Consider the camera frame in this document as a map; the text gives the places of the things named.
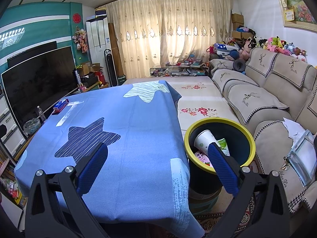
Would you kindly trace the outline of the pink strawberry milk carton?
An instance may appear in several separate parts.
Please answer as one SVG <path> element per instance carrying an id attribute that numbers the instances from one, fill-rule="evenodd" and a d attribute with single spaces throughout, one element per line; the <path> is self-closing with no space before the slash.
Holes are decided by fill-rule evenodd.
<path id="1" fill-rule="evenodd" d="M 195 153 L 196 158 L 198 158 L 203 164 L 208 165 L 209 167 L 212 167 L 212 164 L 210 162 L 210 159 L 207 155 L 205 155 L 203 152 L 196 152 Z"/>

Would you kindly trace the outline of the coconut water bottle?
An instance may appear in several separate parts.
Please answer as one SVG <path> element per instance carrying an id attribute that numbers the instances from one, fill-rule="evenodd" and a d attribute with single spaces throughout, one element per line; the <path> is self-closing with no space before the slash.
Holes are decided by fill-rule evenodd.
<path id="1" fill-rule="evenodd" d="M 224 138 L 222 138 L 222 139 L 218 140 L 217 142 L 218 142 L 219 147 L 221 148 L 222 152 L 226 156 L 230 156 L 229 148 L 228 148 L 228 145 L 227 145 L 227 141 Z"/>

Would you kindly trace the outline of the white fruit paper cup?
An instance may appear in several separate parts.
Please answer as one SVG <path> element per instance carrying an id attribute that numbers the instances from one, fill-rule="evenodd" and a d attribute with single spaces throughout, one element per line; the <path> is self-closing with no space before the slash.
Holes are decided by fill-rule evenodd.
<path id="1" fill-rule="evenodd" d="M 208 154 L 208 147 L 210 144 L 215 143 L 219 148 L 220 144 L 215 139 L 210 130 L 204 130 L 197 135 L 194 141 L 194 146 L 205 155 Z"/>

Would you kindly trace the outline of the black yellow-rimmed trash bin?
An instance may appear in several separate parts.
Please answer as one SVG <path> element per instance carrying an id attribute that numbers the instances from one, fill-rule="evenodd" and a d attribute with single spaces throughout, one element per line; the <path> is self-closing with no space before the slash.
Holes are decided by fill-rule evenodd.
<path id="1" fill-rule="evenodd" d="M 184 145 L 189 158 L 190 184 L 189 208 L 192 214 L 199 215 L 211 211 L 222 190 L 213 167 L 203 164 L 195 153 L 195 138 L 204 130 L 210 130 L 216 140 L 227 141 L 230 156 L 240 166 L 249 166 L 255 157 L 255 141 L 250 132 L 242 125 L 225 118 L 207 118 L 193 123 L 186 131 Z"/>

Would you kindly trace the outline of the blue star tablecloth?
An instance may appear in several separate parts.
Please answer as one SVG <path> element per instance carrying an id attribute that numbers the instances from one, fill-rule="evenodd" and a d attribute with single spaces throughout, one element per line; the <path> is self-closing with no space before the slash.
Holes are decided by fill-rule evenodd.
<path id="1" fill-rule="evenodd" d="M 37 131 L 14 174 L 27 196 L 36 171 L 74 166 L 98 143 L 107 146 L 83 200 L 103 223 L 146 222 L 177 237 L 202 237 L 189 210 L 189 164 L 177 117 L 180 94 L 166 81 L 124 84 L 72 95 Z"/>

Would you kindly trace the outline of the transparent blue file bag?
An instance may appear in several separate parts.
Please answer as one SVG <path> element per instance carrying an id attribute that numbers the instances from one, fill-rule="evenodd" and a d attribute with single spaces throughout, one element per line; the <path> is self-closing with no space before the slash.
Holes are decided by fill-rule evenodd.
<path id="1" fill-rule="evenodd" d="M 298 175 L 303 186 L 314 181 L 316 173 L 316 149 L 314 136 L 309 130 L 295 135 L 295 141 L 286 159 Z"/>

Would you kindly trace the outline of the blue tissue pack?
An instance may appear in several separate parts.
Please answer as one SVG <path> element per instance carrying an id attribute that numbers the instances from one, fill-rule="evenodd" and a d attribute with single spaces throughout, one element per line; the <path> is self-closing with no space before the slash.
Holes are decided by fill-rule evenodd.
<path id="1" fill-rule="evenodd" d="M 63 99 L 53 106 L 54 112 L 61 112 L 69 103 L 69 99 Z"/>

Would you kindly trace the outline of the floral floor mat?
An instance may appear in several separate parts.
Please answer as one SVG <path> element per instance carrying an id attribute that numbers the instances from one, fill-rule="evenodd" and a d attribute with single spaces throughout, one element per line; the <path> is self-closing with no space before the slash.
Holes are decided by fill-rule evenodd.
<path id="1" fill-rule="evenodd" d="M 162 80 L 168 82 L 182 96 L 178 101 L 178 120 L 182 133 L 196 121 L 205 118 L 220 117 L 239 122 L 217 86 L 207 76 L 130 79 L 125 84 Z"/>

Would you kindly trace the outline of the white papers on sofa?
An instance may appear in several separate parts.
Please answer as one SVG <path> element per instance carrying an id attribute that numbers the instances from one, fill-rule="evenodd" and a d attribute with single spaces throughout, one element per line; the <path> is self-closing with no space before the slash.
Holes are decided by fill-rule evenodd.
<path id="1" fill-rule="evenodd" d="M 294 139 L 295 137 L 301 137 L 305 133 L 305 129 L 297 122 L 283 118 L 282 124 L 288 131 L 288 137 Z"/>

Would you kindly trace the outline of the beige sectional sofa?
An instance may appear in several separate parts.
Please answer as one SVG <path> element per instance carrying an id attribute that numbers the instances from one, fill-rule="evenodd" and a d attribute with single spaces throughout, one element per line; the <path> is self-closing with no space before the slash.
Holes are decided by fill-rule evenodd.
<path id="1" fill-rule="evenodd" d="M 255 48 L 245 72 L 228 60 L 214 59 L 211 75 L 242 126 L 254 137 L 255 169 L 278 171 L 291 214 L 316 201 L 316 181 L 304 185 L 286 161 L 293 139 L 285 122 L 316 135 L 316 68 L 300 59 Z"/>

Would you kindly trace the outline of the black flat television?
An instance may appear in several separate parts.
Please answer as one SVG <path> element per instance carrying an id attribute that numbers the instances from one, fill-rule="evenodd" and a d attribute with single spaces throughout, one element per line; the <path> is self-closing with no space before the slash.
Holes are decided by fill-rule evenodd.
<path id="1" fill-rule="evenodd" d="M 77 89 L 70 46 L 27 59 L 1 74 L 11 111 L 20 127 Z"/>

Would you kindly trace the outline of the black tower fan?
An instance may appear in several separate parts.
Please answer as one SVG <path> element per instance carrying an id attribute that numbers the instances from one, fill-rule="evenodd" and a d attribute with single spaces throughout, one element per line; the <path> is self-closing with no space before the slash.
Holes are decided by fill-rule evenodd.
<path id="1" fill-rule="evenodd" d="M 112 56 L 112 52 L 110 49 L 106 49 L 104 51 L 104 58 L 105 58 L 106 69 L 107 69 L 107 74 L 109 77 L 110 84 L 111 84 L 111 86 L 117 86 L 118 79 L 116 76 L 116 68 L 115 68 L 115 64 L 113 62 L 113 56 Z"/>

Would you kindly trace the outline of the hanging flower decoration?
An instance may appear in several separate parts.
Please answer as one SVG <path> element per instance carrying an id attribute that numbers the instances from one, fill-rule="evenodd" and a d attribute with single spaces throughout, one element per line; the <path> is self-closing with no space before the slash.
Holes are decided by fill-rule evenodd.
<path id="1" fill-rule="evenodd" d="M 76 27 L 75 34 L 72 37 L 74 43 L 76 44 L 76 49 L 82 51 L 82 53 L 87 53 L 88 44 L 87 44 L 87 32 L 84 29 Z"/>

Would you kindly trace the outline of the stacked cardboard boxes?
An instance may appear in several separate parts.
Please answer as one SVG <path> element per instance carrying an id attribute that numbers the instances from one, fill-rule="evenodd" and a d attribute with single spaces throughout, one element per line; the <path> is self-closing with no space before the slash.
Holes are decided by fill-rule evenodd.
<path id="1" fill-rule="evenodd" d="M 241 14 L 233 13 L 232 19 L 232 38 L 234 39 L 247 39 L 254 36 L 253 32 L 249 27 L 244 25 L 244 17 Z"/>

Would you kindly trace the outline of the cream patterned curtains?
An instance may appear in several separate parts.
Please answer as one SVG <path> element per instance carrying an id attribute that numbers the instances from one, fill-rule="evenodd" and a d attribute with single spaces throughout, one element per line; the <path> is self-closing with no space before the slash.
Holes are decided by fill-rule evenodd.
<path id="1" fill-rule="evenodd" d="M 106 5 L 123 72 L 128 79 L 194 55 L 206 62 L 206 49 L 227 40 L 232 0 L 117 0 Z"/>

